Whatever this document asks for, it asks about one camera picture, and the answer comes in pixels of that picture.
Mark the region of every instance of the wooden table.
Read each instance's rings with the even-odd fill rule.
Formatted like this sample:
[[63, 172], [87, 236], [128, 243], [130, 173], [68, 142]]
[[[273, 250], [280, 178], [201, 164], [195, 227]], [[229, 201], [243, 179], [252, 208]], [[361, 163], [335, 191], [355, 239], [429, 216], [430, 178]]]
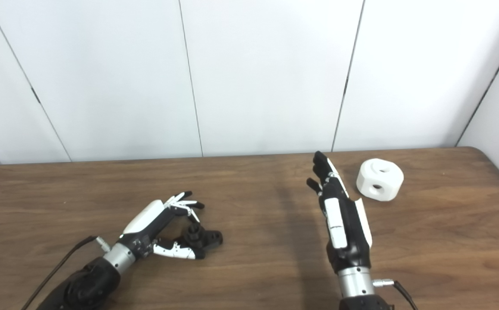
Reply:
[[[421, 310], [499, 309], [499, 171], [476, 149], [328, 154], [352, 194], [360, 164], [397, 163], [392, 202], [364, 199], [372, 276], [398, 279]], [[17, 310], [49, 271], [90, 234], [113, 242], [154, 199], [192, 190], [204, 227], [224, 245], [201, 261], [150, 257], [123, 277], [107, 309], [334, 310], [327, 231], [305, 185], [312, 155], [264, 155], [0, 165], [0, 309]], [[166, 237], [188, 221], [176, 220]], [[101, 255], [80, 249], [39, 297]], [[379, 294], [409, 309], [393, 288]]]

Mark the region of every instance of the black cable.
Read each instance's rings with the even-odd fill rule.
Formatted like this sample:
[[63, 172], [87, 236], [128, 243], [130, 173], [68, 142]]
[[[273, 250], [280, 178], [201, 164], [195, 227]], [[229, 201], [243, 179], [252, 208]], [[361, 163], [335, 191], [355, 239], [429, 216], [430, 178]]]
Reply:
[[54, 269], [52, 269], [52, 271], [49, 273], [49, 275], [47, 277], [45, 277], [45, 279], [43, 280], [43, 282], [41, 282], [41, 284], [39, 284], [39, 286], [37, 287], [37, 289], [33, 292], [33, 294], [31, 294], [31, 297], [23, 305], [23, 307], [21, 308], [21, 310], [26, 310], [27, 307], [29, 307], [29, 305], [31, 304], [31, 302], [33, 302], [33, 300], [35, 299], [35, 297], [37, 296], [37, 294], [39, 294], [39, 292], [43, 289], [43, 287], [45, 286], [45, 284], [47, 284], [47, 282], [50, 280], [50, 278], [58, 271], [58, 269], [60, 269], [60, 267], [62, 267], [62, 265], [64, 265], [64, 263], [68, 260], [68, 258], [75, 251], [77, 251], [80, 247], [82, 247], [83, 245], [86, 245], [87, 243], [89, 243], [89, 242], [91, 242], [91, 241], [93, 241], [95, 239], [96, 239], [96, 237], [94, 237], [94, 236], [88, 236], [87, 238], [84, 238], [81, 242], [79, 242], [78, 244], [76, 244], [66, 254], [66, 256], [64, 256], [64, 258], [60, 261], [60, 263], [58, 263], [58, 265], [56, 265], [56, 267], [54, 267]]
[[418, 307], [415, 305], [415, 302], [412, 301], [411, 295], [409, 294], [409, 292], [407, 292], [407, 290], [405, 290], [405, 287], [403, 287], [403, 285], [401, 285], [399, 281], [395, 281], [393, 283], [393, 286], [399, 291], [399, 293], [403, 295], [403, 297], [407, 300], [407, 302], [411, 304], [413, 310], [418, 310]]

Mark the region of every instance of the metal connector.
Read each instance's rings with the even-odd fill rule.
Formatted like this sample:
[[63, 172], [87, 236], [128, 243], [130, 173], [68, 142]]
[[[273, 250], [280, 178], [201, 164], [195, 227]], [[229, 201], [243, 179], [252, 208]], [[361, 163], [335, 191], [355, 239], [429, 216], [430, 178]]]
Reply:
[[395, 284], [395, 281], [393, 281], [393, 279], [372, 280], [372, 285], [374, 285], [374, 287], [393, 286], [394, 284]]
[[96, 242], [98, 242], [98, 244], [102, 248], [102, 251], [108, 253], [112, 250], [112, 247], [110, 247], [110, 245], [104, 239], [102, 239], [102, 237], [96, 237]]

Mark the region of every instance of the white cube with holes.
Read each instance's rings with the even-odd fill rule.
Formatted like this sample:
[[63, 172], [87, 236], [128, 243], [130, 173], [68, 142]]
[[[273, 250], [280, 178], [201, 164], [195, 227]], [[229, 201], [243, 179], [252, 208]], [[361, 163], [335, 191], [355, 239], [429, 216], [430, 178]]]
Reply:
[[404, 178], [403, 171], [395, 163], [373, 158], [360, 166], [356, 187], [368, 198], [389, 202], [397, 196]]

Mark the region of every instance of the robotic hand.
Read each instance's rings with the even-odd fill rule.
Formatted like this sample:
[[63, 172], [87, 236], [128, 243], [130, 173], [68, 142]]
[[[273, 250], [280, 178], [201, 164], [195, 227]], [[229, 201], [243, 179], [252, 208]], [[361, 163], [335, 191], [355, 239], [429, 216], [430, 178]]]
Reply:
[[[118, 287], [122, 273], [133, 263], [151, 253], [184, 259], [206, 257], [206, 251], [222, 244], [222, 234], [219, 231], [206, 231], [200, 226], [200, 220], [193, 208], [202, 209], [204, 205], [193, 200], [183, 200], [191, 194], [192, 192], [181, 192], [169, 198], [165, 203], [161, 200], [151, 202], [125, 227], [123, 234], [119, 236], [113, 247], [110, 247], [101, 237], [89, 237], [82, 241], [43, 281], [23, 309], [29, 306], [41, 287], [62, 266], [69, 255], [92, 240], [96, 240], [106, 253], [73, 273], [52, 290], [37, 308], [38, 310], [98, 310], [102, 308], [106, 298]], [[173, 241], [157, 238], [157, 235], [175, 216], [187, 216], [192, 221], [184, 236]]]
[[416, 310], [409, 294], [397, 281], [372, 281], [370, 277], [372, 235], [362, 199], [353, 201], [349, 198], [340, 174], [323, 153], [316, 152], [313, 163], [313, 172], [320, 179], [320, 184], [308, 178], [307, 185], [317, 193], [320, 208], [326, 217], [330, 234], [326, 253], [340, 281], [340, 310], [390, 309], [374, 292], [375, 287], [389, 285], [399, 290]]

